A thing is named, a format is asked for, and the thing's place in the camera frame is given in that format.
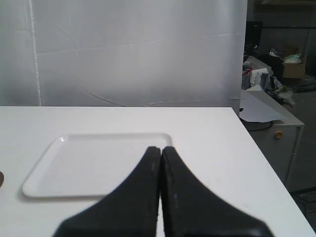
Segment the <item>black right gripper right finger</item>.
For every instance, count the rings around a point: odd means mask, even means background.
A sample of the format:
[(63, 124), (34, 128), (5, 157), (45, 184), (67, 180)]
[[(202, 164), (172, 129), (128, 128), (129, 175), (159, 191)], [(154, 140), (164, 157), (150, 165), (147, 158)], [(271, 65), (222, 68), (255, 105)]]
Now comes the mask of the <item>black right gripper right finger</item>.
[(271, 237), (261, 220), (209, 190), (185, 165), (174, 147), (161, 154), (160, 193), (167, 237)]

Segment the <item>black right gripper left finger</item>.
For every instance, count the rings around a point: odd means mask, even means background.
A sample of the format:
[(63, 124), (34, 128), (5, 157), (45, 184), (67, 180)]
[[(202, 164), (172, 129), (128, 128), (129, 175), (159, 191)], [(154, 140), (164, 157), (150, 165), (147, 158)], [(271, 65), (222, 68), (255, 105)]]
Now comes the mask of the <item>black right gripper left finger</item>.
[(88, 209), (64, 220), (56, 237), (154, 237), (159, 206), (160, 149), (148, 147), (129, 176)]

